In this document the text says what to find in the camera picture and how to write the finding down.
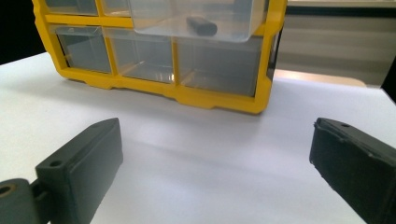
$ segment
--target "small black object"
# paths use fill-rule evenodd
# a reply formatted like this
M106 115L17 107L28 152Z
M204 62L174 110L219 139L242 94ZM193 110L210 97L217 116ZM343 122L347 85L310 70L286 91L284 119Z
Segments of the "small black object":
M218 26L202 17L188 17L187 24L199 36L213 36L218 32Z
M0 183L1 224L88 224L122 164L118 119L93 124L35 168Z
M348 124L318 119L309 160L367 223L396 223L396 149Z

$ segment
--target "screw hole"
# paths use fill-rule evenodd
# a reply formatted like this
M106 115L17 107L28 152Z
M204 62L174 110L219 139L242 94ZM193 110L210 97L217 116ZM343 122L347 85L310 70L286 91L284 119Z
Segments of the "screw hole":
M8 193L10 190L11 190L11 187L9 187L9 186L1 187L0 188L0 196L2 196L3 194Z
M50 167L57 167L60 166L62 164L61 161L53 161L49 166Z

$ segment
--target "white tabletop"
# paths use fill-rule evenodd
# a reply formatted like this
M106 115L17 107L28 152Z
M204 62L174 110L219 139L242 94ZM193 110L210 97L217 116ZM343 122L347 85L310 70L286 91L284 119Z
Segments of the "white tabletop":
M396 147L381 90L276 78L259 116L101 90L60 77L50 56L0 66L0 180L102 119L120 118L124 164L92 223L363 223L309 163L318 117Z

